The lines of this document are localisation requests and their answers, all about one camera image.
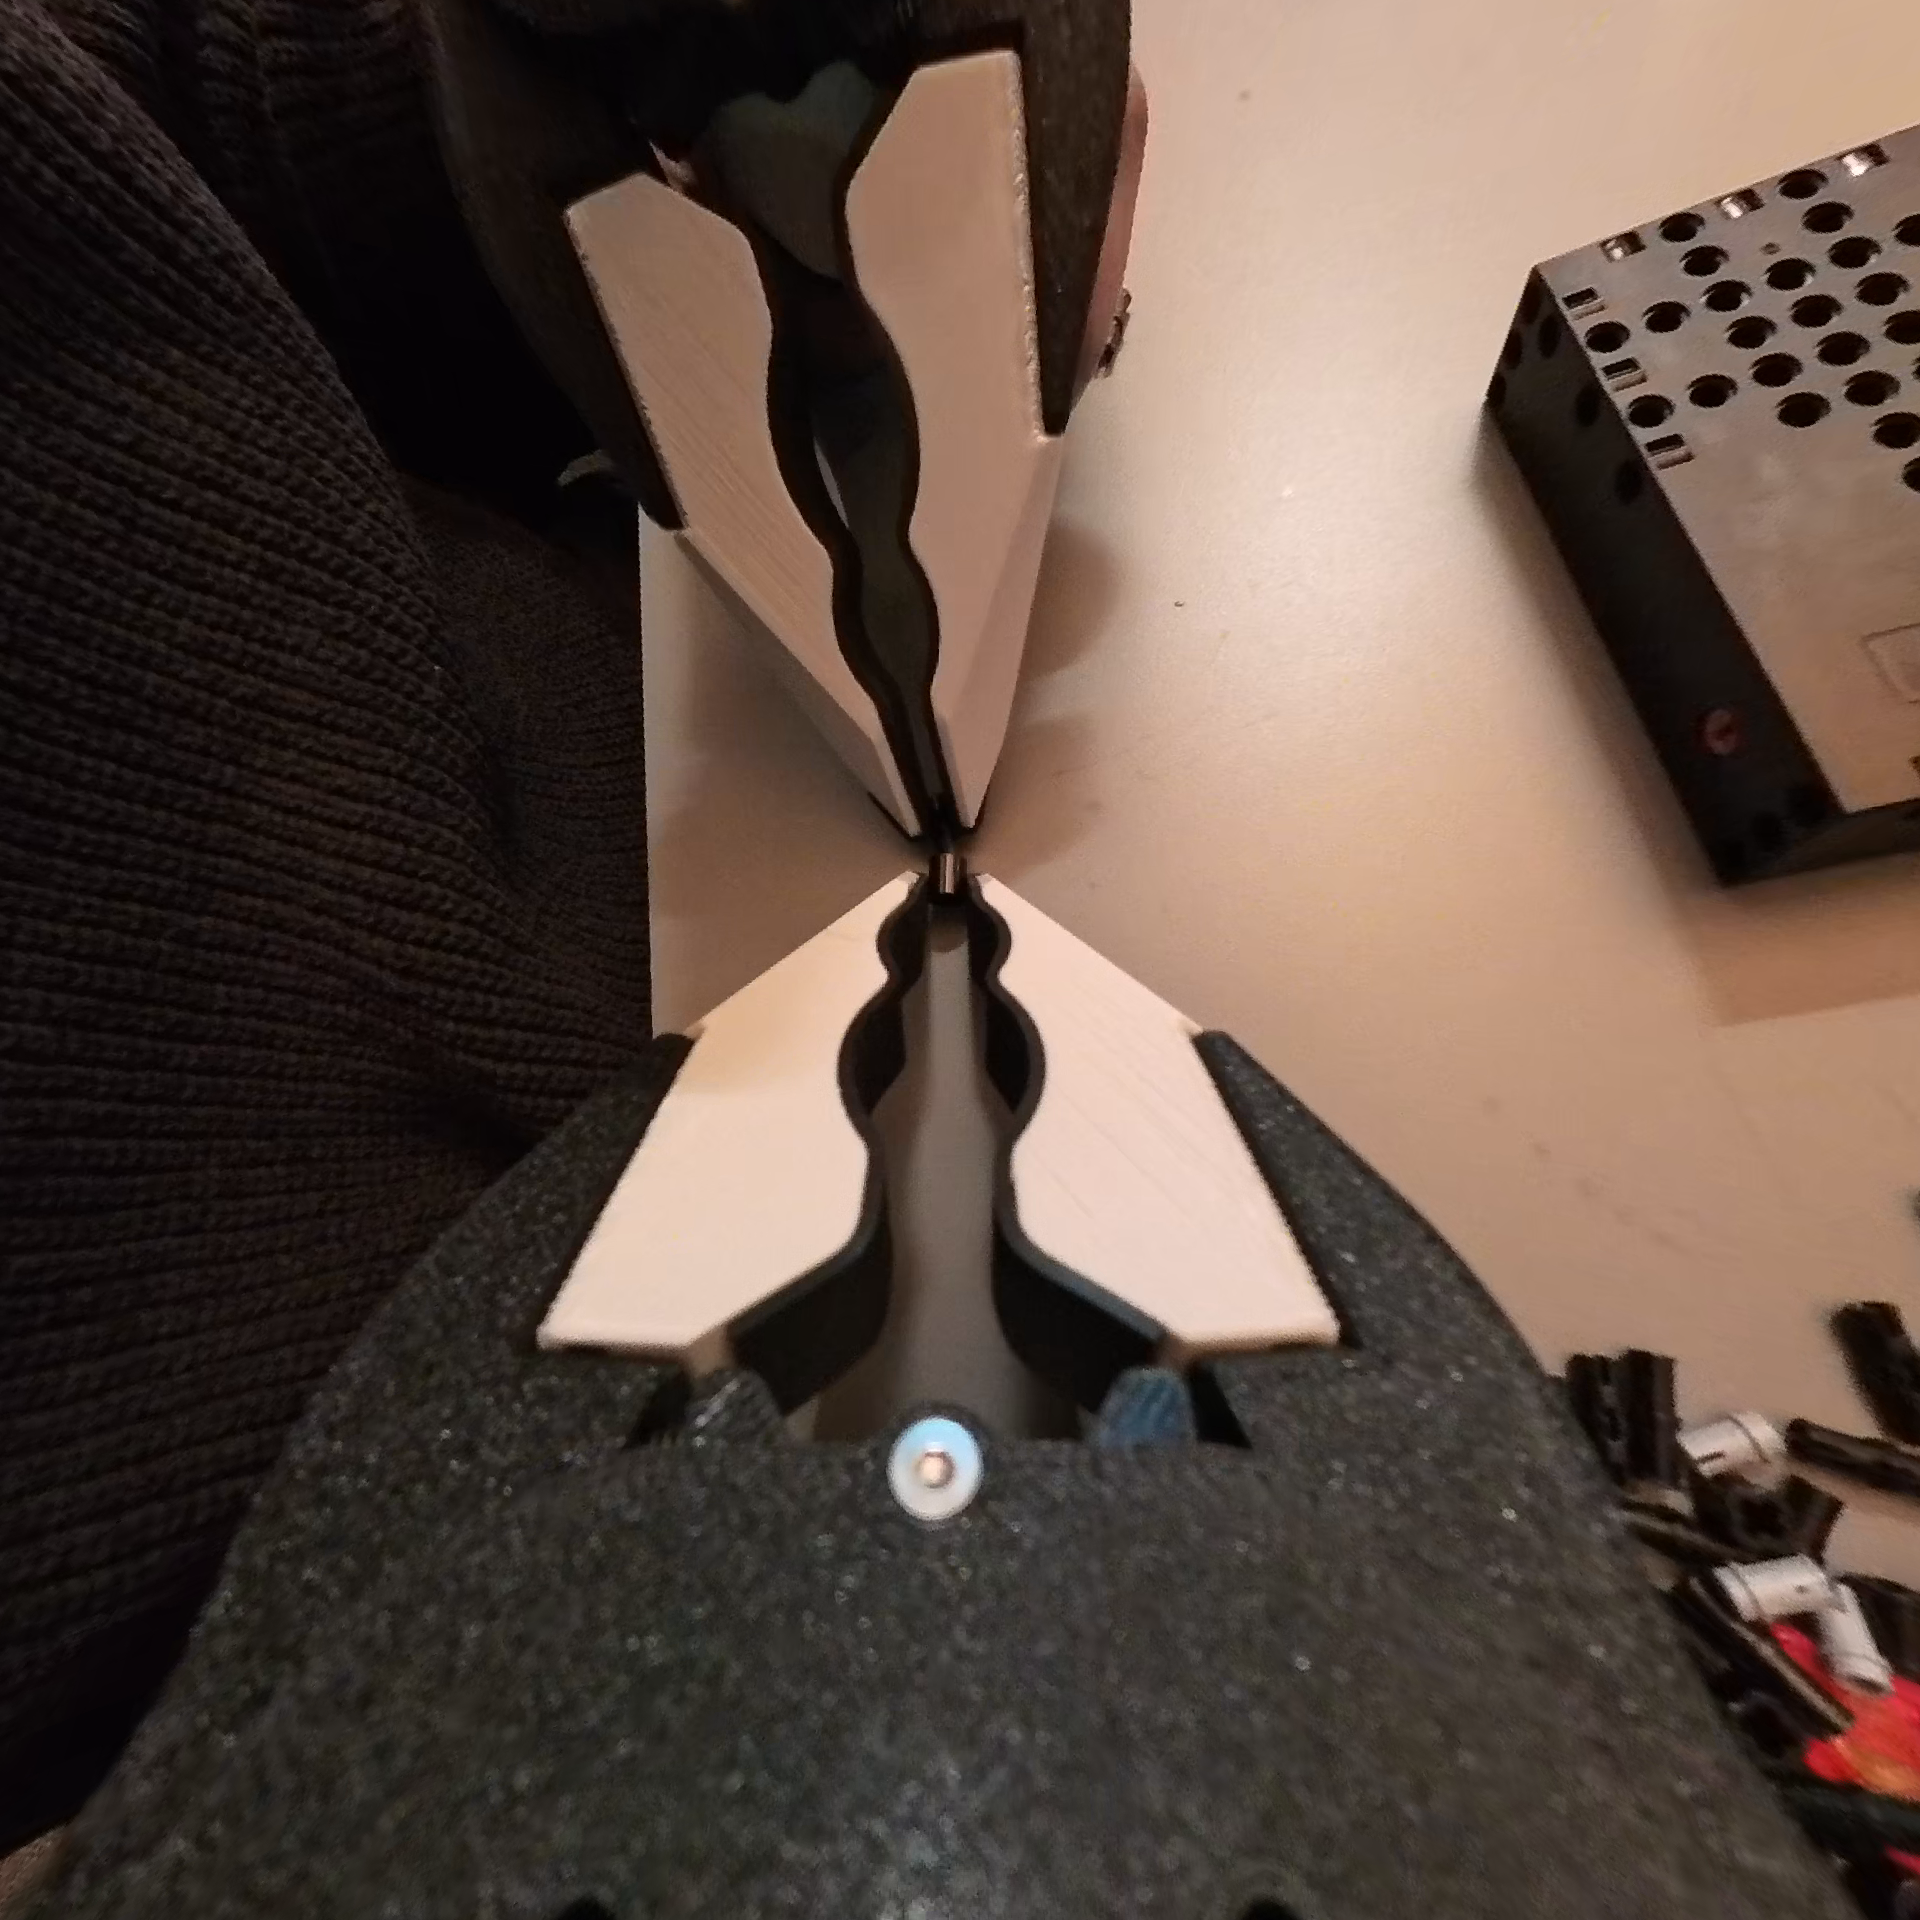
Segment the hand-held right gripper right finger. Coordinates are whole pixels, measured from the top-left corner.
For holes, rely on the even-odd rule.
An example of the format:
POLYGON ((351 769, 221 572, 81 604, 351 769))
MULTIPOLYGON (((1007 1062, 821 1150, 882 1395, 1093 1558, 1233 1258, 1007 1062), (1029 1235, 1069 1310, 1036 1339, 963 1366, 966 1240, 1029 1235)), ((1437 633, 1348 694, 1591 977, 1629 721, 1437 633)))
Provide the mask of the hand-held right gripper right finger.
POLYGON ((966 884, 982 1066, 1005 1113, 993 1302, 1082 1416, 1125 1377, 1331 1350, 1342 1326, 1199 1024, 1010 884, 966 884))

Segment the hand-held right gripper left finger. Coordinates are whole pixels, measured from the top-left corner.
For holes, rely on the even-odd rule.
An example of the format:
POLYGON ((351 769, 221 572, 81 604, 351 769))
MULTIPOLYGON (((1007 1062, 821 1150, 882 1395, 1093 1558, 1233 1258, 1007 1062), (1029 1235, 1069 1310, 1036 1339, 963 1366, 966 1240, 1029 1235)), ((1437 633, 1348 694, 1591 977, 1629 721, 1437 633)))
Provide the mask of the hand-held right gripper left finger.
POLYGON ((894 1260, 873 1113, 924 954, 925 880, 903 873, 678 1037, 540 1348, 747 1371, 779 1413, 862 1361, 894 1260))

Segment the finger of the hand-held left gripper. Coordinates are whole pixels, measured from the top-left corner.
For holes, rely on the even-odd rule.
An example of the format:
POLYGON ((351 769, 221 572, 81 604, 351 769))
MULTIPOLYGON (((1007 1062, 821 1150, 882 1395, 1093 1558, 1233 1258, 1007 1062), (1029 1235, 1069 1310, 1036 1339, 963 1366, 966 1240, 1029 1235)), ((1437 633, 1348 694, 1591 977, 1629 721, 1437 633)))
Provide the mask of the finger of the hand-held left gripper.
POLYGON ((927 705, 973 829, 1010 728, 1066 444, 1039 395, 1022 69, 925 65, 845 194, 854 288, 901 366, 919 476, 905 538, 932 596, 927 705))
POLYGON ((566 208, 566 230, 655 450, 678 546, 903 832, 937 817, 865 632, 862 564, 779 336, 762 253, 649 173, 566 208))

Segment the pile of small plastic pins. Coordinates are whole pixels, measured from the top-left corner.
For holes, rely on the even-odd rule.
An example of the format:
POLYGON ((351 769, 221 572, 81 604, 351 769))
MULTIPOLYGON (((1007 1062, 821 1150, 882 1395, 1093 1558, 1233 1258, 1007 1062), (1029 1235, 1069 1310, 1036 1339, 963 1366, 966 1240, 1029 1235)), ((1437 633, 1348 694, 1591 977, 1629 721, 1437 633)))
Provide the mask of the pile of small plastic pins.
POLYGON ((1915 1517, 1918 1348, 1894 1302, 1828 1328, 1873 1430, 1743 1408, 1685 1425, 1655 1350, 1577 1353, 1564 1382, 1718 1715, 1861 1915, 1918 1915, 1918 1592, 1833 1558, 1843 1499, 1915 1517))

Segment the black perforated plastic block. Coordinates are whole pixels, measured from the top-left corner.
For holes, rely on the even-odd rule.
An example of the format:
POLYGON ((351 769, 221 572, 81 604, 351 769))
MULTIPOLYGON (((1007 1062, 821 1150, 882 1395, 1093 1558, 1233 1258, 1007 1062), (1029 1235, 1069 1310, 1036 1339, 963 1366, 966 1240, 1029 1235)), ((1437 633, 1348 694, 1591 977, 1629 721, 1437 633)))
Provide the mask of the black perforated plastic block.
POLYGON ((1724 884, 1918 845, 1918 128, 1530 270, 1485 394, 1724 884))

